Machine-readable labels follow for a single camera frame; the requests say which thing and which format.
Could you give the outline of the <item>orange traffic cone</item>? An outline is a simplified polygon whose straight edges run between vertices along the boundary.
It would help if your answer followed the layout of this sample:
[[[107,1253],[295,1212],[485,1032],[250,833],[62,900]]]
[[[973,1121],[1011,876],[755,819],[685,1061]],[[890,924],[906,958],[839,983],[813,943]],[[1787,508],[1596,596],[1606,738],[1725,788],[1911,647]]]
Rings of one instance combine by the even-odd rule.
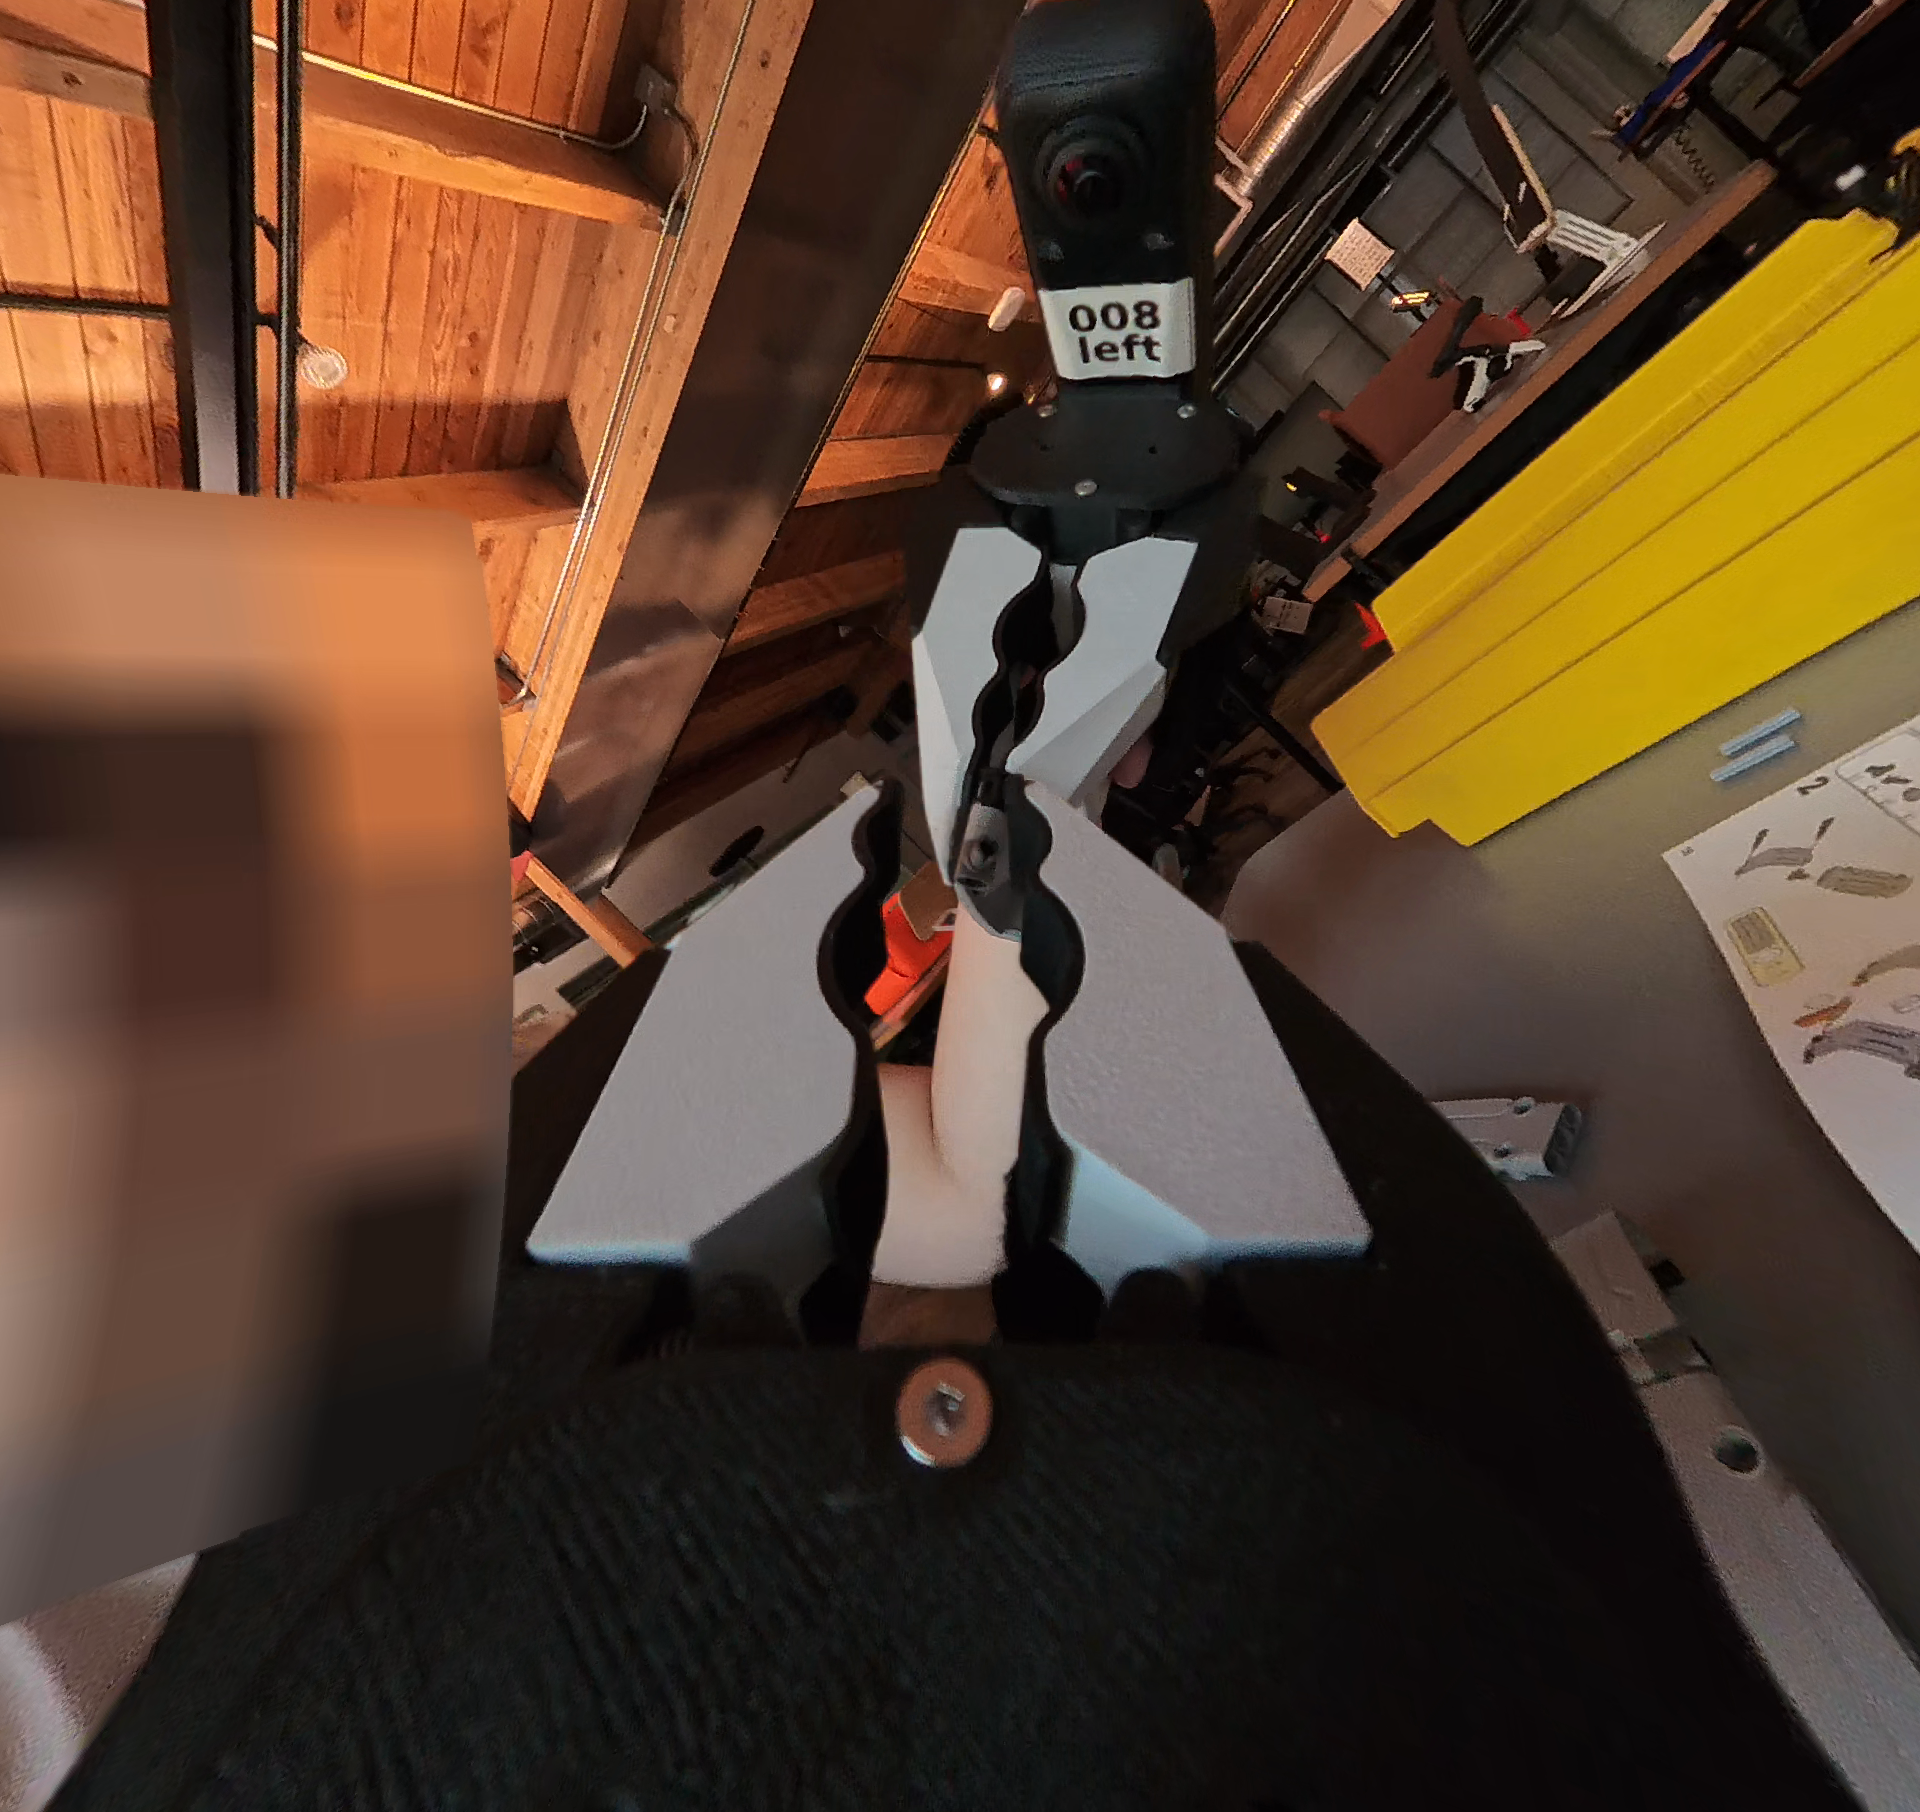
[[[908,896],[895,890],[883,906],[881,923],[885,935],[883,967],[865,992],[865,1004],[871,1017],[893,1012],[908,999],[919,983],[948,958],[953,935],[956,903],[951,900],[937,901],[937,909],[928,917],[925,929],[919,928],[908,911]]]

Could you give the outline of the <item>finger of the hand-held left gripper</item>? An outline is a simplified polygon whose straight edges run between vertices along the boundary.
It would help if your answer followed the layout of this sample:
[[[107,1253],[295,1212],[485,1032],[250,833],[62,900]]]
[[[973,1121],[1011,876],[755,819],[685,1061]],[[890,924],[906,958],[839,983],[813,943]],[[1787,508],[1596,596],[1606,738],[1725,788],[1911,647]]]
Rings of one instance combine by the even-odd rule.
[[[1141,536],[1093,553],[1074,575],[1074,643],[1041,680],[1034,727],[1008,754],[1008,773],[1080,808],[1149,730],[1163,701],[1159,658],[1197,545]]]
[[[1044,551],[1018,529],[959,527],[913,641],[922,808],[948,885],[982,774],[1006,773],[1040,711],[1041,580]]]

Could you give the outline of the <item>yellow plastic bin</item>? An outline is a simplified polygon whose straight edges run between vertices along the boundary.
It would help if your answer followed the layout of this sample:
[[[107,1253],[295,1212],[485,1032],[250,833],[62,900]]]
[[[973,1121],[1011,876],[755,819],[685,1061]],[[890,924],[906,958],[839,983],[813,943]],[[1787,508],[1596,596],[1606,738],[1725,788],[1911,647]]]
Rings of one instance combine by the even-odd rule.
[[[1917,241],[1812,219],[1376,600],[1313,724],[1391,837],[1458,843],[1917,592]]]

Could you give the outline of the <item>white instruction sheet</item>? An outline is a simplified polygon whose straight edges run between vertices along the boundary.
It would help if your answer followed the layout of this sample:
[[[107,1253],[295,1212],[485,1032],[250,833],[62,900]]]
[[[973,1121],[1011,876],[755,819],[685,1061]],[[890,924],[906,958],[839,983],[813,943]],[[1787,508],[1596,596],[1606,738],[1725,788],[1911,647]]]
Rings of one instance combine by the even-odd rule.
[[[1917,718],[1663,859],[1785,1079],[1917,1245]]]

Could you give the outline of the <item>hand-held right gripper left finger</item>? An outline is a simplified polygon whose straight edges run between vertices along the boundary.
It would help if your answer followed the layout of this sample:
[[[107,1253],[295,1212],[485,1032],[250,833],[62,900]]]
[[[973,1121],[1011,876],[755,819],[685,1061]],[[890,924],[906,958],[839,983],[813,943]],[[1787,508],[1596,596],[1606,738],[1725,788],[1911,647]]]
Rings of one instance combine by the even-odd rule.
[[[858,788],[680,934],[527,1238],[769,1288],[856,1344],[887,1198],[867,992],[901,788]]]

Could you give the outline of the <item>grey desk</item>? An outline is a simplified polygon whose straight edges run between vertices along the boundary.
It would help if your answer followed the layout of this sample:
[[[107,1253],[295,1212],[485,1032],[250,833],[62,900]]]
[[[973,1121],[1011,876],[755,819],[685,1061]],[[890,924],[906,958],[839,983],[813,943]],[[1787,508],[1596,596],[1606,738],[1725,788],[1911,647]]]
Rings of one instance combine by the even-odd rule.
[[[1245,867],[1227,923],[1430,1099],[1582,1109],[1567,1172],[1511,1195],[1549,1245],[1625,1224],[1916,1654],[1916,1251],[1817,1136],[1665,868],[1712,815],[1677,755],[1477,848],[1387,839],[1331,799]]]

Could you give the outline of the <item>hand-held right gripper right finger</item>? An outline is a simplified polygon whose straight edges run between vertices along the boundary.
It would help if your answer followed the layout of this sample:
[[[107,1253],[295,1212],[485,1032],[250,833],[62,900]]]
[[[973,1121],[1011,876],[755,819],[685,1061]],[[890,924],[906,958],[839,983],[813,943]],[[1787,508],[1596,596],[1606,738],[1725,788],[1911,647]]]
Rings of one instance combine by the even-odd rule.
[[[992,799],[992,1125],[1011,1344],[1088,1334],[1142,1272],[1373,1238],[1220,923],[1021,774]]]

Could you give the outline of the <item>person's pale clothing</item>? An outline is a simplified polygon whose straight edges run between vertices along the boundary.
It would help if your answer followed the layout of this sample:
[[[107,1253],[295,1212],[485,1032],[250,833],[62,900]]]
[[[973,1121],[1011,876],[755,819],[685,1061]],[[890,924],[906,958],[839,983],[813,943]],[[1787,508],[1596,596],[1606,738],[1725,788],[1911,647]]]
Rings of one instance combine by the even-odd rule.
[[[3,1807],[46,1807],[153,1652],[196,1557],[3,1626]]]

